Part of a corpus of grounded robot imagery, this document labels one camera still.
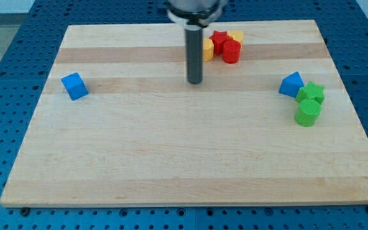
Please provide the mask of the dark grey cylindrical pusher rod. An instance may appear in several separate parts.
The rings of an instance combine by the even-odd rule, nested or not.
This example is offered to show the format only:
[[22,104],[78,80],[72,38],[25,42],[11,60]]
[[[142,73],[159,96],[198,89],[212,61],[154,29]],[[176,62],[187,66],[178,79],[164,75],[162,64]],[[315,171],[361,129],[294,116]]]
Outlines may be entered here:
[[187,82],[200,84],[203,81],[203,30],[185,30]]

